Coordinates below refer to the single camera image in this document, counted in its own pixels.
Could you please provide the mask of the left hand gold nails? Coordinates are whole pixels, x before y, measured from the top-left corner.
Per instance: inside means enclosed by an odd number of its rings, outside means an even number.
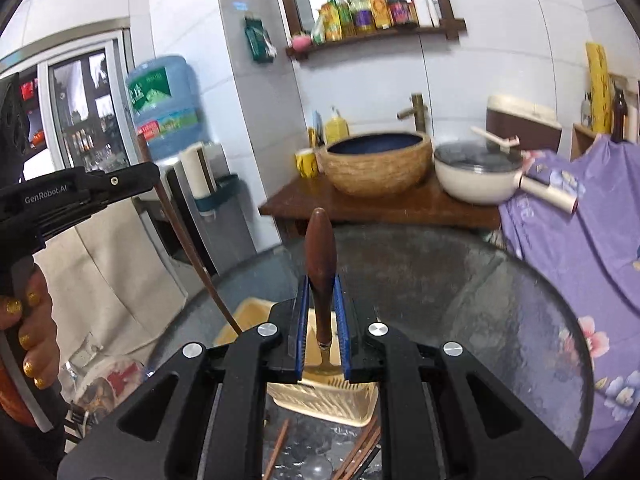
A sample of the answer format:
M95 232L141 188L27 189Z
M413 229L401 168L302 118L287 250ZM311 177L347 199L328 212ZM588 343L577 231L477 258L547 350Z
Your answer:
M60 347L56 341L58 326L52 318L52 298L41 269L36 264L26 287L24 301L1 297L1 329L18 325L18 341L26 351L23 370L40 390L58 379Z

